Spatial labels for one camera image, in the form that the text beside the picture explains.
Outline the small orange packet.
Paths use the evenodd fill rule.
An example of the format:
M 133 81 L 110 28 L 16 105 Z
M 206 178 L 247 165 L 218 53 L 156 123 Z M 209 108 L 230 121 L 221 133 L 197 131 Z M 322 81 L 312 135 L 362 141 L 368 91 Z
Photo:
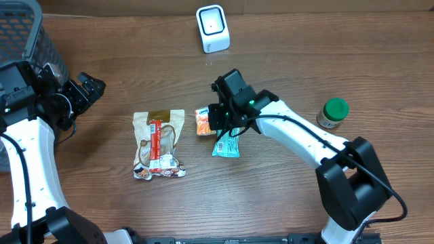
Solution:
M 198 136 L 210 136 L 216 134 L 214 130 L 210 129 L 208 115 L 208 107 L 203 107 L 195 111 L 195 120 L 197 125 L 196 132 Z

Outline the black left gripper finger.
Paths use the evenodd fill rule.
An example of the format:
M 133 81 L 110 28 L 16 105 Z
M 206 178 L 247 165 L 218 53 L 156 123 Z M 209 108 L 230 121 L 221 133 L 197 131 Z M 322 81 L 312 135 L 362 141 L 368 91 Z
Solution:
M 82 87 L 85 89 L 96 89 L 98 84 L 95 82 L 94 78 L 85 72 L 81 72 L 77 75 L 78 80 L 82 83 Z
M 106 88 L 106 83 L 101 80 L 93 79 L 89 80 L 88 83 L 90 87 L 90 91 L 88 92 L 89 99 L 91 102 L 96 102 L 103 96 L 104 90 Z

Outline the red candy bar wrapper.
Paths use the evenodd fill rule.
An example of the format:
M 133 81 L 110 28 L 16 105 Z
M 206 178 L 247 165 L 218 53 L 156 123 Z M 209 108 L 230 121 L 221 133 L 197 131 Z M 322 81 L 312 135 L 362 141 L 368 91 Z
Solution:
M 161 120 L 150 122 L 151 129 L 151 155 L 149 163 L 149 171 L 156 173 L 161 169 L 160 166 L 160 150 L 161 150 Z

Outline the green lid jar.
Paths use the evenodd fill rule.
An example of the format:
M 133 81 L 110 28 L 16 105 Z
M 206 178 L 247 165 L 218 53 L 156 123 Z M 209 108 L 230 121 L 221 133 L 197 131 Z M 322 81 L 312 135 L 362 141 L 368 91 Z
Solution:
M 337 127 L 349 114 L 349 105 L 342 98 L 328 100 L 317 113 L 317 122 L 325 128 Z

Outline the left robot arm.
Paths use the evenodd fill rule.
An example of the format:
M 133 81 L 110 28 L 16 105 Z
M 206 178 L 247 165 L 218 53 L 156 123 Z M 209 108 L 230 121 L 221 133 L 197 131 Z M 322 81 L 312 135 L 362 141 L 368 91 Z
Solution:
M 54 128 L 67 130 L 104 93 L 104 81 L 86 73 L 60 85 L 50 66 L 35 73 L 26 61 L 1 67 L 1 140 L 13 188 L 12 230 L 2 243 L 118 243 L 125 231 L 104 233 L 65 201 L 54 158 Z

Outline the teal wet wipes pack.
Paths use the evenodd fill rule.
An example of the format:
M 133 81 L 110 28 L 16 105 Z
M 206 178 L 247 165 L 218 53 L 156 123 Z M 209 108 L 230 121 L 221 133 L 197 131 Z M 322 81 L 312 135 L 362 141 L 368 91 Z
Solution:
M 239 136 L 230 137 L 227 132 L 219 141 L 214 145 L 212 152 L 213 157 L 225 157 L 225 158 L 240 158 L 239 153 Z

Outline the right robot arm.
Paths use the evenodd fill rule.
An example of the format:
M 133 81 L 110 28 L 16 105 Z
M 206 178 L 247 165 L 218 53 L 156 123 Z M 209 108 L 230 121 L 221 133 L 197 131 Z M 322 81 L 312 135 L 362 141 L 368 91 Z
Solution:
M 253 129 L 272 138 L 315 170 L 321 202 L 329 215 L 319 243 L 354 243 L 372 216 L 392 196 L 374 147 L 362 137 L 348 141 L 297 115 L 278 96 L 257 93 L 233 69 L 211 84 L 218 103 L 210 104 L 209 123 L 223 134 Z

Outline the brown red snack bag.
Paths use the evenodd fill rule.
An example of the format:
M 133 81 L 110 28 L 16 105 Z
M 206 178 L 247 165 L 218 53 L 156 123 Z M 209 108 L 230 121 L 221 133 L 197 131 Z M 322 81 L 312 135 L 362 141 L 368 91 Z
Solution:
M 184 117 L 182 109 L 134 113 L 132 124 L 137 144 L 133 162 L 135 178 L 185 177 L 186 169 L 175 157 Z

